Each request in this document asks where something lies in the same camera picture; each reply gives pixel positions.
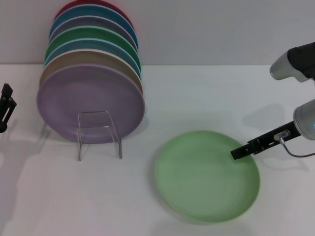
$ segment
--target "white tabletop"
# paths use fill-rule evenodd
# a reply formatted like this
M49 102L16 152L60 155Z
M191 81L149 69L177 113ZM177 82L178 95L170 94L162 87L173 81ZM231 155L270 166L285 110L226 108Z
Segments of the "white tabletop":
M2 65L17 102L0 134L1 236L296 236L313 235L315 157L297 159L277 146L254 156L261 188L241 217L196 225L169 209L154 188L154 159L174 136L215 130L246 143L292 121L315 97L314 83L275 81L268 66L144 66L146 116L113 144L85 146L44 126L36 108L42 65ZM314 142L287 142L296 154Z

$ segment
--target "white wall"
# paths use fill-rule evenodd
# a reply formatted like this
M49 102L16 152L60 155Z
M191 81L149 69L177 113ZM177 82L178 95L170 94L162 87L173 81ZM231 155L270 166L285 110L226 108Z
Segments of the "white wall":
M0 63L43 62L68 0L0 0ZM143 64L272 64L315 41L312 0L109 0L132 20Z

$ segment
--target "beige plate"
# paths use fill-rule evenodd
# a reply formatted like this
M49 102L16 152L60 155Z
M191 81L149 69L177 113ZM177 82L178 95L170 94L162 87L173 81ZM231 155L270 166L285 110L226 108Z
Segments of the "beige plate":
M95 49L72 50L54 58L46 65L40 77L39 86L41 86L51 74L63 67L86 63L109 66L124 73L135 82L143 93L139 76L127 62L114 54Z

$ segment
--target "clear acrylic stand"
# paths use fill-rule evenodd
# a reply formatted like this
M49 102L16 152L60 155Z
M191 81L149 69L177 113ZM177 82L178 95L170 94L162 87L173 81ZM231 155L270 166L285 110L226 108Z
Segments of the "clear acrylic stand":
M112 137L115 149L120 159L123 158L122 154L122 140L118 137L116 128L114 126L112 117L109 112L80 112L78 113L78 144L79 144L79 158L82 160L82 145L85 143L85 136L101 135L104 132L109 132ZM97 140L98 144L108 143L108 139Z

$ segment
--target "plate rim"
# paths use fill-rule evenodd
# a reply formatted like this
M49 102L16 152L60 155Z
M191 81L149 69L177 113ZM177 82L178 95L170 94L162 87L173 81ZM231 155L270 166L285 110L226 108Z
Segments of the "plate rim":
M93 15L76 16L76 17L73 17L73 18L71 18L71 19L69 19L69 20L66 20L65 22L63 22L62 24L60 24L57 28L55 28L54 31L51 33L51 35L50 35L49 38L48 38L49 43L51 42L51 37L52 37L52 35L54 34L54 32L55 32L59 27L61 27L61 26L64 25L65 23L68 23L68 22L73 21L73 20L76 20L76 19L81 19L81 18L97 18L97 19L102 19L102 20L105 20L105 21L109 21L109 22L111 22L111 23L117 25L117 26L120 27L122 30L124 30L125 33L127 33L127 34L130 36L130 39L133 41L133 43L134 43L134 45L135 45L135 47L136 47L136 51L137 51L137 52L139 51L139 48L138 48L137 44L135 43L134 39L132 38L132 36L130 35L130 33L129 33L124 27L122 27L122 26L119 25L118 23L116 23L116 22L114 22L114 21L112 21L112 20L110 20L110 19L107 19L107 18L105 18L105 17L93 16Z
M239 141L237 141L236 139L228 136L228 135L225 135L223 133L220 133L220 132L216 132L216 131L212 131L212 130L193 130L193 131L188 131L188 132L184 132L184 133L181 133L173 138L171 138L171 140L169 140L168 142L164 143L164 145L161 147L161 149L159 150L159 152L157 153L156 155L156 159L155 159L155 162L154 162L154 180L155 180L155 186L159 192L159 194L162 196L163 200L167 203L167 205L169 207L171 207L177 214L181 215L182 217L185 217L187 219L190 219L190 220L193 220L193 221L196 221L196 222L203 222L203 223L207 223L207 224L212 224L212 223L222 223L222 222L228 222L228 221L231 221L231 220L235 220L239 217L241 217L242 215L244 215L253 205L254 203L257 201L257 198L258 198L258 195L260 193L260 186L261 186L261 177L260 177L260 172L259 172L259 168L254 160L254 158L249 155L248 157L250 157L250 159L252 160L253 164L254 164L254 168L256 170L256 173L257 173L257 179L258 179L258 190L257 190L257 193L256 193L256 196L255 196L255 199L253 200L252 204L250 205L250 207L248 209L246 209L244 212L242 212L241 214L239 214L238 216L234 217L234 218L231 218L231 219L227 219L227 220L222 220L222 221L205 221L205 220L201 220L201 219L197 219L197 218L194 218L194 217L191 217L189 215L186 215L184 214L183 212L177 210L175 207L173 207L172 204L169 203L169 201L167 200L167 198L165 197L165 195L163 194L162 190L161 190L161 187L159 186L158 184L158 181L157 181L157 163L158 163L158 160L160 158L160 155L161 153L167 148L167 146L171 145L172 142L176 141L178 138L182 137L182 136L185 136L185 135L189 135L189 134L192 134L192 133L197 133L197 132L208 132L208 133L213 133L213 134L219 134L221 136L224 136L226 138L229 138L231 140L233 140L234 142L237 142L240 146L241 146L241 143Z
M68 54L72 54L72 53L76 53L76 52L96 52L98 54L103 54L103 55L107 55L107 56L110 56L110 57L113 57L113 58L116 58L118 60L120 60L122 63L124 63L125 65L127 65L130 69L132 69L133 73L137 76L137 79L138 79L138 82L140 83L141 85L141 88L143 90L143 86L142 86L142 82L141 82L141 79L140 77L138 76L137 72L131 67L131 65L129 65L126 61L124 61L123 59L121 59L120 57L112 54L112 53L109 53L109 52L106 52L106 51L103 51L103 50L99 50L99 49L75 49L75 50L71 50L71 51L67 51L65 53L62 53L60 54L59 56L55 57L54 59L52 59L44 68L41 76L40 76L40 79L39 79L39 87L43 86L43 84L47 81L48 78L43 78L43 74L45 72L45 70L48 68L48 66L54 62L55 60L58 60L59 58L63 57L64 55L68 55Z
M112 43L112 42L110 42L110 41L108 41L108 40L99 39L99 38L78 38L78 39L73 39L73 40L71 40L71 41L65 42L64 44L58 46L55 50L53 50L53 51L49 54L49 56L48 56L47 59L45 60L44 69L45 69L45 67L49 64L49 63L46 64L46 62L47 62L47 60L49 59L50 55L51 55L52 53L54 53L57 49L61 48L62 46L65 46L65 45L67 45L67 44L69 44L69 43L78 42L78 41L84 41L84 40L93 40L93 41L99 41L99 42L106 42L106 43L111 44L112 46L115 46L115 47L119 48L120 50L124 51L124 52L127 53L127 55L134 61L135 65L136 65L136 67L137 67L137 69L138 69L139 75L141 75L141 71L140 71L140 68L139 68L137 62L134 60L134 58L133 58L125 49L123 49L122 47L120 47L120 46L118 46L117 44ZM100 51L104 51L104 50L101 50L101 49L93 49L93 48L89 48L89 49L90 49L90 50L100 50Z
M98 2L98 3L87 3L87 4L101 5L101 4L99 4L99 1L97 1L97 2ZM114 7L114 8L116 8L117 10L119 10L119 12L118 12L117 10L113 9L114 11L117 11L119 14L123 13L123 14L124 14L123 17L124 17L126 20L128 20L129 23L131 24L131 26L133 27L132 22L131 22L131 20L129 19L129 17L128 17L119 7L113 5L113 4L109 3L109 2L106 2L106 1L103 1L103 2L108 3L108 4L110 5L110 6L106 6L106 7L111 8L111 9L112 9L112 7ZM83 4L84 4L84 3L83 3L83 4L75 4L74 6L70 6L70 7L66 8L65 10L63 10L65 7L67 7L68 5L72 5L73 3L78 3L78 2L74 0L74 1L71 1L71 2L67 3L65 6L63 6L63 7L58 11L58 13L57 13L57 14L55 15L55 17L54 17L54 20L55 20L59 15L61 15L63 12L65 12L66 10L68 10L69 8L74 7L74 6L83 5Z
M67 10L64 11L62 14L60 14L57 18L54 19L54 21L53 21L53 23L52 23L52 26L51 26L51 29L52 29L52 27L54 26L56 20L57 20L61 15L65 14L67 11L70 11L70 10L73 9L73 8L85 7L85 6L93 6L93 7L105 8L105 9L108 9L108 10L110 10L110 11L112 11L112 12L115 12L116 14L118 14L119 16L121 16L121 17L128 23L128 25L131 27L132 31L134 32L135 43L136 43L136 45L139 45L139 40L138 40L137 34L136 34L134 28L132 27L132 25L130 24L130 22L129 22L125 17L123 17L119 12L117 12L117 11L111 9L111 8L108 8L108 7L102 6L102 5L97 5L97 4L82 4L82 5L73 6L73 7L69 8L69 9L67 9Z
M123 40L132 48L132 50L136 53L136 56L137 56L137 58L138 58L138 60L139 60L139 64L140 64L140 70L141 70L140 57L139 57L137 51L134 49L134 47L133 47L124 37L122 37L120 34L114 32L114 31L112 31L112 30L110 30L110 29L106 29L106 28L98 27L98 26L77 26L77 27L73 27L73 28L67 29L67 30L63 31L62 33L58 34L58 36L55 37L55 38L48 44L47 50L46 50L46 53L45 53L45 60L46 60L47 57L49 56L49 55L47 54L49 47L51 46L51 44L52 44L57 38L61 37L63 34L69 32L69 31L71 31L71 30L77 30L77 29L83 29L83 28L96 29L96 30L103 30L103 31L106 31L106 32L109 32L109 33L113 33L113 34L115 34L116 36L118 36L118 37L120 37L121 39L123 39Z
M103 69L108 69L108 70L114 71L115 73L120 74L125 80L129 81L129 82L132 84L132 86L135 87L136 92L137 92L138 95L141 97L140 100L141 100L142 115L141 115L141 119L139 120L139 123L137 124L137 126L129 133L129 134L131 134L131 133L140 125L140 123L142 122L143 117L144 117L144 114L145 114L146 106L145 106L144 97L143 97L143 95L142 95L140 89L139 89L138 86L135 84L135 82L132 81L132 79L130 79L130 78L129 78L128 76L126 76L124 73L122 73L122 72L120 72L120 71L118 71L118 70L116 70L116 69L114 69L114 68L112 68L112 67L109 67L109 66L82 63L82 64L75 64L75 65L70 65L70 66L66 66L66 67L60 68L59 70L57 70L57 71L55 71L54 73L52 73L52 74L49 76L48 79L51 80L52 77L53 77L55 74L60 73L61 71L68 70L68 69L71 69L71 68L76 68L76 67L82 67L82 66L99 67L99 68L103 68ZM59 133L59 135L61 135L61 134L60 134L60 129L54 128L51 124L49 124L49 123L46 121L46 119L43 118L43 117L45 117L45 116L42 115L42 110L40 109L40 105L39 105L40 92L41 92L42 90L43 90L43 86L41 86L41 87L38 89L38 91L37 91L37 95L36 95L36 106L37 106L37 110L38 110L38 112L39 112L41 118L44 120L44 122L45 122L49 127L51 127L53 130L55 130L57 133Z

